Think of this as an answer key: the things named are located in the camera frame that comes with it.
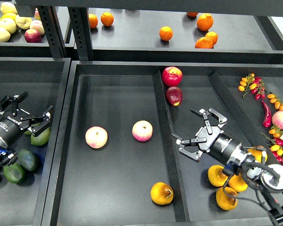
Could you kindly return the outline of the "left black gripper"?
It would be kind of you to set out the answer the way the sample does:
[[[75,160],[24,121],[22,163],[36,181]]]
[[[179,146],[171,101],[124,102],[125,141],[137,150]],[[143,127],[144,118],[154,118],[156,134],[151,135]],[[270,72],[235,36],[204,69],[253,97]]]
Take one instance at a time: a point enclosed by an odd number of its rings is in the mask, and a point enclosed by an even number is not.
[[[52,105],[41,116],[31,115],[23,109],[19,110],[19,103],[28,96],[26,91],[13,97],[7,95],[0,100],[0,147],[11,147],[25,131],[37,137],[50,126],[54,108]]]

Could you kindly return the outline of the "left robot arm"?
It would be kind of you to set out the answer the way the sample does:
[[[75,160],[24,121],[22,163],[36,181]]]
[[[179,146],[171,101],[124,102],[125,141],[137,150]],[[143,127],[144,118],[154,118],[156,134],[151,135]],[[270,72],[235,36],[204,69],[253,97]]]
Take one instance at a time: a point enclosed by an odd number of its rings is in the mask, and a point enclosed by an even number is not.
[[[19,107],[28,97],[28,92],[5,96],[0,100],[0,166],[8,166],[17,160],[12,145],[27,131],[33,136],[40,135],[50,126],[53,106],[36,116]]]

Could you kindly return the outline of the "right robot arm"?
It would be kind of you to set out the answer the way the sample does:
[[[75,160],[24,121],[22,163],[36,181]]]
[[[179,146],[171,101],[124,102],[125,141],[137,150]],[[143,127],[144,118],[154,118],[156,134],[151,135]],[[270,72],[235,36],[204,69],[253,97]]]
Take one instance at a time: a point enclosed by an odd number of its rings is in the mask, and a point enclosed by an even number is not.
[[[248,152],[241,142],[224,132],[223,126],[227,118],[213,108],[201,109],[193,112],[202,117],[205,125],[196,133],[194,138],[182,139],[175,133],[178,151],[199,161],[203,153],[207,153],[224,165],[223,173],[231,179],[234,175],[241,175],[243,181],[256,194],[261,194],[265,201],[257,199],[255,204],[263,208],[274,226],[283,226],[283,206],[273,198],[273,193],[283,192],[283,166],[279,164],[266,165],[266,150],[261,150],[261,161]]]

